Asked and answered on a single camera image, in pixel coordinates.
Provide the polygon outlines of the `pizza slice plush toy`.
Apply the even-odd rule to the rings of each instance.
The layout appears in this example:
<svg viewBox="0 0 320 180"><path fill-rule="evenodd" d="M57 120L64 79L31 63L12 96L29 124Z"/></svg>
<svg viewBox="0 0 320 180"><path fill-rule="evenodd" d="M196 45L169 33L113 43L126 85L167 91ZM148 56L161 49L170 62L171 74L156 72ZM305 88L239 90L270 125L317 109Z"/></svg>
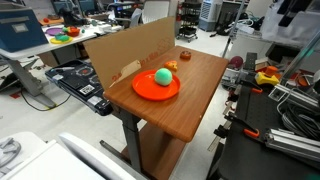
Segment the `pizza slice plush toy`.
<svg viewBox="0 0 320 180"><path fill-rule="evenodd" d="M169 70L173 70L173 71L177 71L178 70L177 62L175 60L171 60L171 61L166 62L164 64L164 67L169 69Z"/></svg>

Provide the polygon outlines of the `brown round plush toy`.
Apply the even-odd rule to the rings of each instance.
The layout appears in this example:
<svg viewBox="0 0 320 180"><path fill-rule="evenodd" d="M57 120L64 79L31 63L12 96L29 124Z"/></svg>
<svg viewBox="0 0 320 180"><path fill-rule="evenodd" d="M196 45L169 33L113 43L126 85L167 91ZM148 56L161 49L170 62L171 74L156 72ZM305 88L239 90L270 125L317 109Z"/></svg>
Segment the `brown round plush toy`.
<svg viewBox="0 0 320 180"><path fill-rule="evenodd" d="M192 56L192 54L189 51L182 51L180 53L180 58L183 60L190 60L191 56Z"/></svg>

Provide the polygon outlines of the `yellow plate with green toy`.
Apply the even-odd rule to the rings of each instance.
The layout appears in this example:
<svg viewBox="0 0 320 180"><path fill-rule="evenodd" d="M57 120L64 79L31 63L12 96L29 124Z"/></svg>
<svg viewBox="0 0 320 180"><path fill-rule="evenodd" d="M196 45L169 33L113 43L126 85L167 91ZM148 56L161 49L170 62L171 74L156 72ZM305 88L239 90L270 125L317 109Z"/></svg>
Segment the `yellow plate with green toy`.
<svg viewBox="0 0 320 180"><path fill-rule="evenodd" d="M51 38L50 42L52 44L66 44L71 42L72 40L73 38L68 35L57 35L54 38Z"/></svg>

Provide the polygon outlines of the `green foam ball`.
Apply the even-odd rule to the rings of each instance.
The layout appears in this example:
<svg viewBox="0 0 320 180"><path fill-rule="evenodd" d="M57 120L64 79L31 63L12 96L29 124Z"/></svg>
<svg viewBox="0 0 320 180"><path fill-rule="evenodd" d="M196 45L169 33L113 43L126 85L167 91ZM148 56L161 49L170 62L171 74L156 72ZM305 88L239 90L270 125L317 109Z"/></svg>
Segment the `green foam ball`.
<svg viewBox="0 0 320 180"><path fill-rule="evenodd" d="M159 85L168 86L172 81L172 73L166 68L160 68L156 71L154 80Z"/></svg>

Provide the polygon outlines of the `orange plastic plate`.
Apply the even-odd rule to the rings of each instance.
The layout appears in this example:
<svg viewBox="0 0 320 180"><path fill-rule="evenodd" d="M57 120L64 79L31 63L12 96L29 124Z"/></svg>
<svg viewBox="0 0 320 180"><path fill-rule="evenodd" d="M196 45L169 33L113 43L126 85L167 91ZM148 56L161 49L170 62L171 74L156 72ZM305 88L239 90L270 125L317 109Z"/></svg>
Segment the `orange plastic plate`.
<svg viewBox="0 0 320 180"><path fill-rule="evenodd" d="M155 81L156 70L147 70L136 75L132 80L133 90L142 98L152 101L163 101L172 98L180 91L180 79L172 76L167 86Z"/></svg>

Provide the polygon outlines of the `cardboard backdrop panel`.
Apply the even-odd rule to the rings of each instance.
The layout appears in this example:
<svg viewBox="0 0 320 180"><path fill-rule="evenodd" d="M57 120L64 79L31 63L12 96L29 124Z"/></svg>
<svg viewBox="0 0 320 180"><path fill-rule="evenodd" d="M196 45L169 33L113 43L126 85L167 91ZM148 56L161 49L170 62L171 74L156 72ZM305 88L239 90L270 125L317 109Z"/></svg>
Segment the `cardboard backdrop panel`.
<svg viewBox="0 0 320 180"><path fill-rule="evenodd" d="M138 60L144 65L172 49L174 30L175 18L166 17L85 41L85 50L103 88L117 81L130 63Z"/></svg>

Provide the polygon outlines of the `maroon ball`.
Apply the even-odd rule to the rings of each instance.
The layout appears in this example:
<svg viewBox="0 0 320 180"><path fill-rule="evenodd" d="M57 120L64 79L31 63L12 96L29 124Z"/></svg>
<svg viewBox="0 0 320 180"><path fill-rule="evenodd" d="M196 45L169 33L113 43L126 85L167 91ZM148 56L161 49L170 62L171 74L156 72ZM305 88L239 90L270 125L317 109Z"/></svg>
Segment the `maroon ball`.
<svg viewBox="0 0 320 180"><path fill-rule="evenodd" d="M243 65L243 58L241 56L234 56L229 61L229 66L232 68L240 68Z"/></svg>

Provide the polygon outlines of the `black equipment case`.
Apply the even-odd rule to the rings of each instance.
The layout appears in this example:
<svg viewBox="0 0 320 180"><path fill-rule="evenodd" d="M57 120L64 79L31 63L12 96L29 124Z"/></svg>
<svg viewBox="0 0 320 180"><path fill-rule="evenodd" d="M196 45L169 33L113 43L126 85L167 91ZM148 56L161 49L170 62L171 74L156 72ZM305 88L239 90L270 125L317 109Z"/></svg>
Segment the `black equipment case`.
<svg viewBox="0 0 320 180"><path fill-rule="evenodd" d="M104 89L91 63L72 60L45 72L47 79L101 116L113 109L103 97Z"/></svg>

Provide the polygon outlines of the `black rolling cart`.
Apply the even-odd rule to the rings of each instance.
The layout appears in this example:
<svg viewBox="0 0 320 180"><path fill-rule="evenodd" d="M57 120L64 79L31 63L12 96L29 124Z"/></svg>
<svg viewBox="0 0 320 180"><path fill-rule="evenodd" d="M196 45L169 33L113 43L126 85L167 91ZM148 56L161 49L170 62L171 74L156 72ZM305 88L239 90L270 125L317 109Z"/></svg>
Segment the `black rolling cart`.
<svg viewBox="0 0 320 180"><path fill-rule="evenodd" d="M201 4L196 1L184 1L178 4L177 21L180 28L176 39L185 39L188 43L197 39L197 26L199 24Z"/></svg>

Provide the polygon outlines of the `white air cooler unit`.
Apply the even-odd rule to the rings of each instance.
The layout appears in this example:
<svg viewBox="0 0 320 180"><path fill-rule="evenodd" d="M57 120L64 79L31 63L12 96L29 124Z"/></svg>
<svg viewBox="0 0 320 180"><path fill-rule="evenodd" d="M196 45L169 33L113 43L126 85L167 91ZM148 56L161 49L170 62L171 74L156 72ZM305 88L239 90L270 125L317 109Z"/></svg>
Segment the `white air cooler unit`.
<svg viewBox="0 0 320 180"><path fill-rule="evenodd" d="M223 0L203 0L198 27L204 31L213 31L218 22Z"/></svg>

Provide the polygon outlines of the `yellow orange clamp tool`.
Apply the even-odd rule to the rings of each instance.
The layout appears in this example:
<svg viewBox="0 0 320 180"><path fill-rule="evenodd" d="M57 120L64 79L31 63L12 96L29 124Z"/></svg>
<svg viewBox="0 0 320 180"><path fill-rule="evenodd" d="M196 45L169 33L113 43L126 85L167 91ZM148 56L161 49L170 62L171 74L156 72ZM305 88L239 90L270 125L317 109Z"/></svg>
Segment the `yellow orange clamp tool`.
<svg viewBox="0 0 320 180"><path fill-rule="evenodd" d="M255 80L258 85L270 84L277 85L279 79L276 77L278 69L275 66L268 66L264 72L258 72L255 75Z"/></svg>

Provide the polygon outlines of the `white side table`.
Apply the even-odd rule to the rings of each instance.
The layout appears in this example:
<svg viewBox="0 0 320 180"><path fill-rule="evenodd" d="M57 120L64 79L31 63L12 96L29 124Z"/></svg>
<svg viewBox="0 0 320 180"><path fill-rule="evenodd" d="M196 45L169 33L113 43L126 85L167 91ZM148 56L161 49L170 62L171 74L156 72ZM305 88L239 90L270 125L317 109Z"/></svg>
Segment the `white side table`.
<svg viewBox="0 0 320 180"><path fill-rule="evenodd" d="M42 86L37 82L37 79L32 74L29 73L28 70L24 69L21 66L20 60L33 55L38 55L38 54L56 50L62 47L66 47L69 45L74 45L79 42L84 42L86 40L90 40L101 35L114 33L122 30L123 27L120 25L111 26L111 25L107 25L103 21L99 21L96 26L90 24L90 25L80 26L79 29L85 30L85 32L80 33L78 36L74 37L70 42L64 43L64 44L53 44L50 42L51 36L45 33L45 31L47 30L47 27L43 27L42 34L46 37L48 41L47 44L26 48L16 52L8 52L3 49L0 50L1 58L8 64L12 72L19 79L20 83L27 90L29 95L34 100L43 104L47 108L54 108L56 106L56 103L53 102L50 98L48 98L41 92Z"/></svg>

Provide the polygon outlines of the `purple plate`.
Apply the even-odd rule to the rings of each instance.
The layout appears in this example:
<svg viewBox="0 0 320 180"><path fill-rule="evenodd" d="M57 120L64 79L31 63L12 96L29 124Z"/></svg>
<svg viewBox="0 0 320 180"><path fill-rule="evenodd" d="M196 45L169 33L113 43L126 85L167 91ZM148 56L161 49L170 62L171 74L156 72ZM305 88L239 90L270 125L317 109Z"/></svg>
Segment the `purple plate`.
<svg viewBox="0 0 320 180"><path fill-rule="evenodd" d="M59 34L62 32L61 28L57 28L57 27L52 27L52 28L48 28L45 33L50 35L50 36L55 36L56 34Z"/></svg>

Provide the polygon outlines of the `blue storage box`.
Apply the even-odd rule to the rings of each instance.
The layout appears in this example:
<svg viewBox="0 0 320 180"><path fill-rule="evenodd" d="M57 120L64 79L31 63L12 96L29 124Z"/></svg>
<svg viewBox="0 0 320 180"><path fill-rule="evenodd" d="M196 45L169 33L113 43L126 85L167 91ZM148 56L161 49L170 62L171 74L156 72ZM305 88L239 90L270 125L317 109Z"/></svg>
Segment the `blue storage box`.
<svg viewBox="0 0 320 180"><path fill-rule="evenodd" d="M30 8L7 4L0 10L0 48L16 52L47 44L48 40Z"/></svg>

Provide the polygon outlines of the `aluminium extrusion rail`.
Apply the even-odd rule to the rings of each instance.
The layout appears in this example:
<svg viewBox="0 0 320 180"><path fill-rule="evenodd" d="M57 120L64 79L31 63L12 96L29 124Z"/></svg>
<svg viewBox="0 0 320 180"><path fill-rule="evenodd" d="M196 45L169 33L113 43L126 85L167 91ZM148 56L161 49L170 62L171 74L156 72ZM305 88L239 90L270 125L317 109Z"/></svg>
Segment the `aluminium extrusion rail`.
<svg viewBox="0 0 320 180"><path fill-rule="evenodd" d="M269 129L265 133L265 145L285 153L320 162L320 142L285 131Z"/></svg>

